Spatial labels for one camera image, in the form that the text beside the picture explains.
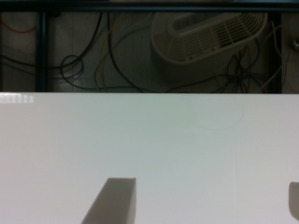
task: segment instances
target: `electrical wire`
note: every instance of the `electrical wire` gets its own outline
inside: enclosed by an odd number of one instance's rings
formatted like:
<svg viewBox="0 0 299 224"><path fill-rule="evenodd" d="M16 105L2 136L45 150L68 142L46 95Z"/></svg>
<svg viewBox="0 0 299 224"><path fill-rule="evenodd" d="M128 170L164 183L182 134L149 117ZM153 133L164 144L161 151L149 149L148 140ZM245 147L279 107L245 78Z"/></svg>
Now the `electrical wire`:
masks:
<svg viewBox="0 0 299 224"><path fill-rule="evenodd" d="M101 64L102 64L102 56L103 56L103 50L104 50L104 47L105 47L105 44L106 44L106 41L109 37L109 34L114 30L114 28L120 23L120 21L123 19L125 13L122 13L121 16L119 17L119 19L114 23L114 25L111 27L111 29L109 29L109 31L107 32L107 35L104 39L104 42L103 42L103 45L102 45L102 48L101 48L101 52L100 52L100 60L99 60L99 72L100 72L100 76L102 78L102 83L103 83L103 86L104 86L104 90L107 92L107 88L106 88L106 83L105 83L105 79L104 79L104 74L103 74L103 71L101 69ZM97 87L98 90L99 89L99 86L97 84L97 81L96 81L96 76L93 77L94 79L94 82L95 82L95 85Z"/></svg>
<svg viewBox="0 0 299 224"><path fill-rule="evenodd" d="M21 71L21 72L23 72L23 73L26 73L26 74L29 74L29 75L31 75L31 76L35 76L36 74L34 74L34 73L31 73L31 72L28 72L28 71L26 71L26 70L23 70L23 69L20 69L20 68L18 68L18 67L16 67L16 66L14 66L14 65L11 65L11 64L9 64L9 63L3 63L3 62L0 62L0 63L2 63L2 64L4 64L4 65L6 65L6 66L9 66L9 67L12 67L12 68L14 68L14 69L16 69L16 70L19 70L19 71ZM62 79L62 77L50 77L51 79ZM134 87L130 87L130 86L111 86L111 87L107 87L107 89L109 90L109 89L133 89ZM149 90L149 89L146 89L146 88L140 88L141 90L143 90L143 91L148 91L148 92L152 92L152 93L158 93L157 91L152 91L152 90Z"/></svg>
<svg viewBox="0 0 299 224"><path fill-rule="evenodd" d="M94 33L93 33L93 37L92 37L90 43L88 44L88 46L86 47L86 49L83 50L82 53L78 56L78 58L76 58L74 61L72 61L71 63L64 64L63 68L65 68L67 66L70 66L70 65L72 65L74 63L77 63L79 61L79 59L82 59L85 56L85 54L91 49L91 47L93 46L93 41L94 41L94 39L96 37L96 34L97 34L98 30L99 30L99 27L100 27L100 24L101 24L101 20L102 20L102 16L103 16L103 13L101 13L100 16L99 16L98 22L96 24L96 27L95 27L95 30L94 30ZM43 66L36 66L36 64L33 64L33 63L24 63L24 62L21 62L21 61L9 58L8 56L5 56L3 54L0 54L0 58L4 58L4 59L9 60L11 62L22 64L22 65L26 65L26 66L31 66L31 67L47 68L47 69L61 69L60 66L43 67Z"/></svg>
<svg viewBox="0 0 299 224"><path fill-rule="evenodd" d="M279 73L279 71L281 70L281 68L282 68L282 66L280 66L280 68L276 71L276 73L273 75L273 76L271 76L264 84L263 84L263 86L261 86L261 88L260 88L260 90L262 90L264 87L266 87L269 83L270 83L270 81Z"/></svg>
<svg viewBox="0 0 299 224"><path fill-rule="evenodd" d="M253 81L254 81L255 83L257 83L257 85L258 85L259 87L262 87L262 85L256 80L256 78L261 79L262 81L264 81L265 76L264 76L264 75L261 75L261 74L251 74L251 76L246 76L246 77L244 77L244 80L247 79L247 78L251 78L251 79L253 79ZM223 92L223 90L226 89L226 88L227 88L230 84L232 84L233 82L236 82L236 80L235 80L235 81L229 81L224 87L220 87L220 88L216 89L215 91L213 91L213 92L211 92L211 93L216 93L217 91L221 91L221 92Z"/></svg>
<svg viewBox="0 0 299 224"><path fill-rule="evenodd" d="M18 30L15 30L15 29L11 28L10 26L8 26L2 19L0 19L0 22L1 22L5 27L7 27L8 30L11 30L11 31L16 32L16 33L19 33L19 34L27 34L27 33L30 33L30 32L32 32L32 31L36 30L36 26L35 26L35 27L33 27L33 28L31 28L30 30L27 30L27 31L18 31Z"/></svg>
<svg viewBox="0 0 299 224"><path fill-rule="evenodd" d="M251 54L250 54L249 46L248 46L248 50L249 50L249 73L251 74ZM251 80L251 77L249 77L249 84L248 84L248 87L247 87L247 93L249 93L249 90L250 90L250 80Z"/></svg>
<svg viewBox="0 0 299 224"><path fill-rule="evenodd" d="M77 55L69 55L69 56L66 56L65 59L68 59L70 57L78 57L78 56ZM81 59L80 59L80 61L81 61L81 69L76 74L74 74L73 76L65 77L65 78L75 77L75 76L80 75L83 72L83 70L84 70L84 63L83 63L83 61ZM8 67L14 68L14 69L16 69L18 71L21 71L23 73L29 74L31 76L35 76L36 75L35 73L32 73L32 72L26 71L24 69L18 68L18 67L14 66L12 64L9 64L9 63L4 63L4 62L0 62L0 63L6 65ZM62 77L49 77L49 79L63 79L63 78Z"/></svg>
<svg viewBox="0 0 299 224"><path fill-rule="evenodd" d="M217 75L218 77L227 77L227 74L220 74L220 75ZM193 86L193 85L197 85L197 84L202 84L202 83L205 83L205 82L208 82L212 79L216 78L215 76L213 77L209 77L209 78L206 78L204 80L200 80L200 81L197 81L197 82L193 82L193 83L190 83L190 84L186 84L186 85L182 85L182 86L177 86L177 87L174 87L174 88L171 88L169 90L167 90L165 93L169 93L170 91L174 91L174 90L177 90L177 89L180 89L180 88L184 88L184 87L189 87L189 86Z"/></svg>
<svg viewBox="0 0 299 224"><path fill-rule="evenodd" d="M59 69L59 70L60 70L60 75L62 75L64 81L67 82L68 84L70 84L71 86L76 87L76 88L78 88L78 89L82 89L82 90L86 90L86 91L94 91L94 90L96 90L96 88L81 87L81 86L75 85L75 84L73 84L72 82L70 82L70 81L67 79L67 77L64 76L64 71L63 71L63 69L64 69L64 62L65 62L66 59L67 59L67 58L64 58L64 59L62 60L62 62L61 62L61 66L60 66L60 69Z"/></svg>
<svg viewBox="0 0 299 224"><path fill-rule="evenodd" d="M256 62L258 61L258 59L260 58L260 55L261 55L261 47L260 47L259 40L258 40L257 38L255 38L255 43L256 43L256 46L257 46L258 53L257 53L257 56L255 57L253 63L251 63L251 64L249 65L248 68L245 68L245 67L241 64L241 62L240 62L237 58L235 58L236 61L238 62L238 64L241 66L242 70L249 76L249 80L251 79L251 77L250 77L250 75L251 75L251 67L252 67L254 64L256 64ZM236 83L236 84L235 84L235 86L234 86L234 91L237 92L237 89L238 89L238 86L239 86L239 85L240 85L240 83Z"/></svg>
<svg viewBox="0 0 299 224"><path fill-rule="evenodd" d="M107 13L107 29L109 30L110 28L110 18L109 18L109 13ZM143 92L142 90L140 90L131 80L129 80L120 70L120 68L117 66L115 59L114 59L114 55L111 49L111 35L108 36L108 49L109 49L109 53L110 53L110 58L111 61L114 65L114 67L116 68L116 70L119 72L119 74L122 76L123 79L125 79L131 86L133 86L134 88L136 88L139 92Z"/></svg>
<svg viewBox="0 0 299 224"><path fill-rule="evenodd" d="M264 39L263 43L265 43L269 38L270 36L275 33L278 29L280 29L282 27L282 25L279 25L275 28L275 30L271 31L271 33Z"/></svg>
<svg viewBox="0 0 299 224"><path fill-rule="evenodd" d="M271 25L272 25L272 29L273 29L273 36L274 36L274 45L275 45L275 50L276 50L276 52L278 53L278 55L280 56L280 58L281 58L281 61L282 61L282 65L280 66L280 68L276 71L276 73L273 75L273 76L271 76L262 86L261 86L261 88L260 88L260 90L262 90L264 87L266 87L270 82L271 82L271 80L273 80L273 78L279 73L279 71L282 69L282 67L284 67L284 59L283 59L283 57L282 57L282 55L281 55L281 53L280 53L280 51L278 50L278 42L277 42L277 33L276 33L276 28L275 28L275 25L274 25L274 23L271 21Z"/></svg>
<svg viewBox="0 0 299 224"><path fill-rule="evenodd" d="M146 19L144 19L143 21L140 21L139 23L137 23L137 24L131 26L131 27L128 28L123 34L121 34L120 37L118 38L118 40L115 41L115 43L114 43L114 45L112 46L111 49L114 49L114 48L120 43L120 41L123 39L123 37L126 36L126 35L129 35L132 31L134 31L134 29L135 29L136 27L137 27L136 29L141 29L142 27L138 27L138 26L141 25L142 23L146 22L147 20L149 20L150 17L151 17L151 14L152 14L152 13L150 13ZM106 54L104 54L104 56L103 56L103 58L102 58L101 61L103 61L103 60L106 58L106 56L108 56L109 53L110 53L110 52L107 52Z"/></svg>

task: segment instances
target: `metal frame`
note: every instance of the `metal frame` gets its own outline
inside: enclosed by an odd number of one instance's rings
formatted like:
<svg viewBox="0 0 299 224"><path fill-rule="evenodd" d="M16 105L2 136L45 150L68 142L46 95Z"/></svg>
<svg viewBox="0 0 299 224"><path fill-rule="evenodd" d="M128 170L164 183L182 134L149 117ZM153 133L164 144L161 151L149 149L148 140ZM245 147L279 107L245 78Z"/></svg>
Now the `metal frame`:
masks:
<svg viewBox="0 0 299 224"><path fill-rule="evenodd" d="M36 91L48 88L49 13L37 12L36 24Z"/></svg>
<svg viewBox="0 0 299 224"><path fill-rule="evenodd" d="M103 0L0 0L1 11L225 11L225 12L299 12L299 1L266 2L108 2Z"/></svg>
<svg viewBox="0 0 299 224"><path fill-rule="evenodd" d="M281 2L248 2L254 0L238 0L243 2L230 3L116 3L107 0L0 0L1 11L35 11L37 12L37 37L36 37L36 91L47 91L48 69L48 44L49 44L49 14L61 11L76 12L268 12L275 19L275 24L280 22L281 12L299 12L299 0L281 0ZM278 35L278 44L281 48L281 39ZM273 66L281 65L277 55L270 51L270 74L276 69ZM282 93L281 76L276 76L272 81L271 92Z"/></svg>

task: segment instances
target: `white plastic housing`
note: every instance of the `white plastic housing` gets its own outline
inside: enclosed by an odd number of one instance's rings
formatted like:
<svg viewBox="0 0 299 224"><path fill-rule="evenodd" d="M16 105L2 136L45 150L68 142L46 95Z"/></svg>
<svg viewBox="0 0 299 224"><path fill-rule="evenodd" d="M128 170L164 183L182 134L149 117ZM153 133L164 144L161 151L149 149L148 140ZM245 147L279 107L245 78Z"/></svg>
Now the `white plastic housing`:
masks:
<svg viewBox="0 0 299 224"><path fill-rule="evenodd" d="M150 59L164 81L177 82L228 63L266 25L264 13L157 13Z"/></svg>

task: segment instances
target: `yellow cable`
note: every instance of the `yellow cable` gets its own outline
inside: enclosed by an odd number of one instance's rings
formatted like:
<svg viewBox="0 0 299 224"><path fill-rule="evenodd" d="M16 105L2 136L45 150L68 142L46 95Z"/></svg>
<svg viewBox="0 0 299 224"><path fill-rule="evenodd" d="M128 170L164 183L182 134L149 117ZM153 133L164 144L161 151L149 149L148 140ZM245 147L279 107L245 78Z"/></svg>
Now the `yellow cable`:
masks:
<svg viewBox="0 0 299 224"><path fill-rule="evenodd" d="M100 53L100 63L99 63L99 71L100 71L100 75L101 75L101 78L102 78L102 83L103 83L105 92L107 92L107 88L106 88L106 84L105 84L104 74L103 74L103 71L102 71L102 69L101 69L102 54L103 54L103 50L104 50L106 41L107 41L107 39L108 39L110 33L111 33L111 32L113 31L113 29L119 24L119 22L123 19L124 15L125 15L125 13L122 13L122 15L120 16L120 18L114 23L114 25L113 25L113 26L111 27L111 29L108 31L107 36L105 37L104 43L103 43L102 48L101 48L101 53Z"/></svg>

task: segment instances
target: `white table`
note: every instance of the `white table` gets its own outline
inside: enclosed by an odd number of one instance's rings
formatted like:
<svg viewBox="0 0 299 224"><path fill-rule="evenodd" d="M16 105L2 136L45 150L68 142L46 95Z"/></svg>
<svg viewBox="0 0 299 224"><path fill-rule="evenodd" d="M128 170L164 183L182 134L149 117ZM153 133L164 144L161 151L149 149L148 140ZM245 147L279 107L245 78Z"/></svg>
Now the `white table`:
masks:
<svg viewBox="0 0 299 224"><path fill-rule="evenodd" d="M298 96L24 95L0 95L0 223L80 223L109 177L136 177L135 224L297 223Z"/></svg>

